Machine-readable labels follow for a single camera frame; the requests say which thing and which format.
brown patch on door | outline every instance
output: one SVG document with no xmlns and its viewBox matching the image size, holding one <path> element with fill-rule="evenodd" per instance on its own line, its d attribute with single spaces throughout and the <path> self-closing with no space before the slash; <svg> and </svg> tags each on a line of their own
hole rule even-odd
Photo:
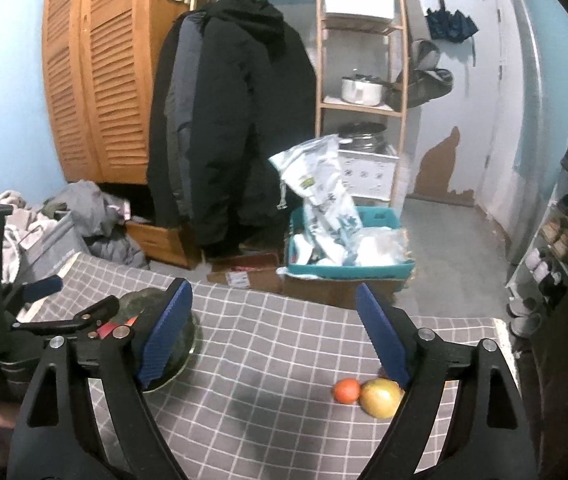
<svg viewBox="0 0 568 480">
<path fill-rule="evenodd" d="M 455 205 L 472 206 L 475 203 L 475 193 L 472 189 L 462 193 L 448 191 L 455 169 L 459 139 L 459 128 L 455 126 L 446 139 L 426 152 L 415 179 L 412 194 L 414 198 Z"/>
</svg>

jacket hood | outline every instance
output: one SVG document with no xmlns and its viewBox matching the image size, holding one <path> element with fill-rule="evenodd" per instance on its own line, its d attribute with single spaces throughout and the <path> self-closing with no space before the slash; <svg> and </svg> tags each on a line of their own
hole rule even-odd
<svg viewBox="0 0 568 480">
<path fill-rule="evenodd" d="M 204 10 L 209 18 L 236 23 L 260 43 L 284 39 L 284 17 L 267 0 L 220 0 Z"/>
</svg>

gray storage bin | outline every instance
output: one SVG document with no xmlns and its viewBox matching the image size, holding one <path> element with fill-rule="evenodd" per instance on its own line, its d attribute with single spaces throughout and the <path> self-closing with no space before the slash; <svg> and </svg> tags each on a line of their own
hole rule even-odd
<svg viewBox="0 0 568 480">
<path fill-rule="evenodd" d="M 67 214 L 52 232 L 22 252 L 15 283 L 32 283 L 54 275 L 75 253 L 90 254 L 90 251 Z"/>
</svg>

blue wall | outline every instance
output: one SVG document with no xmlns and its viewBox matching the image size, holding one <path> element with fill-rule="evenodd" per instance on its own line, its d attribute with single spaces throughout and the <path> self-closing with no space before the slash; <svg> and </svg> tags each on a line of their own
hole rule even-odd
<svg viewBox="0 0 568 480">
<path fill-rule="evenodd" d="M 568 143 L 568 13 L 557 0 L 526 0 L 526 4 L 538 42 L 544 84 L 548 170 L 542 196 L 548 199 Z"/>
<path fill-rule="evenodd" d="M 41 202 L 65 185 L 42 76 L 44 0 L 0 0 L 0 193 Z"/>
</svg>

gray floor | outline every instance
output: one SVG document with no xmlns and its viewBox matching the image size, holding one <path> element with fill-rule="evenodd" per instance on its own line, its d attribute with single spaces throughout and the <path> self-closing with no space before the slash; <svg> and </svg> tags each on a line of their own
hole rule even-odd
<svg viewBox="0 0 568 480">
<path fill-rule="evenodd" d="M 509 266 L 490 222 L 472 208 L 419 200 L 405 202 L 401 221 L 416 275 L 397 294 L 397 306 L 419 316 L 509 319 L 504 289 Z M 209 266 L 186 270 L 151 262 L 151 270 L 197 282 L 206 279 Z"/>
</svg>

